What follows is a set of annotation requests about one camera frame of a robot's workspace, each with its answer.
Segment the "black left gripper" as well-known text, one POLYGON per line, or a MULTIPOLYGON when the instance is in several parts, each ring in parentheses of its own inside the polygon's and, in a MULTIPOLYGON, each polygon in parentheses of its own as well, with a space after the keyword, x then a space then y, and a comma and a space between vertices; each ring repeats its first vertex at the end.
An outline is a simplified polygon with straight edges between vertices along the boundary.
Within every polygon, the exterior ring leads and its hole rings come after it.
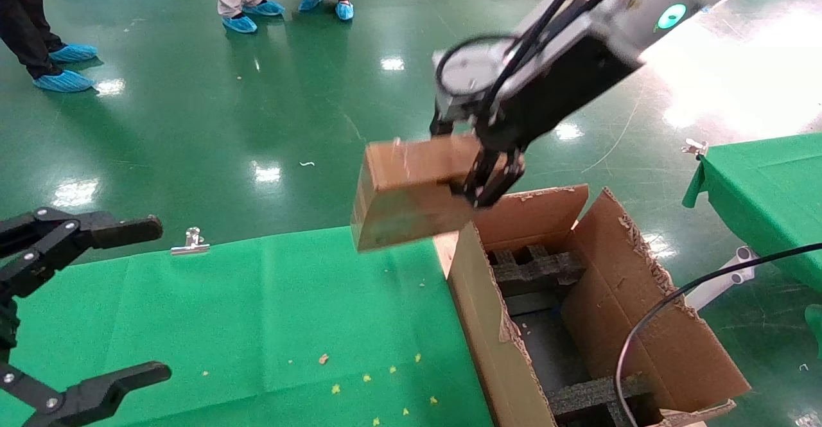
MULTIPOLYGON (((89 249, 109 249, 160 239, 161 221, 150 214, 120 220, 106 211, 69 214, 50 207, 3 220, 0 312, 1 360, 17 347, 19 319, 13 297, 25 298, 56 272, 89 249)), ((85 426, 111 418, 131 391, 162 383, 172 370, 161 362, 146 362, 93 378, 58 392, 37 378, 1 365, 2 390, 33 409, 24 426, 85 426)))

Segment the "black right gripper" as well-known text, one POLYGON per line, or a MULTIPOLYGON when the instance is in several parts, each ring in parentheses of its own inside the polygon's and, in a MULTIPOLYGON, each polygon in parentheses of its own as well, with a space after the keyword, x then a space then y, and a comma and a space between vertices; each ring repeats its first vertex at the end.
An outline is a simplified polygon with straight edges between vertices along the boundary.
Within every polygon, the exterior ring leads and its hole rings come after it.
POLYGON ((594 29, 565 29, 506 79, 489 113, 435 107, 432 135, 460 126, 481 143, 461 196, 474 208, 495 205, 525 173, 523 152, 531 142, 631 76, 641 67, 639 56, 594 29))

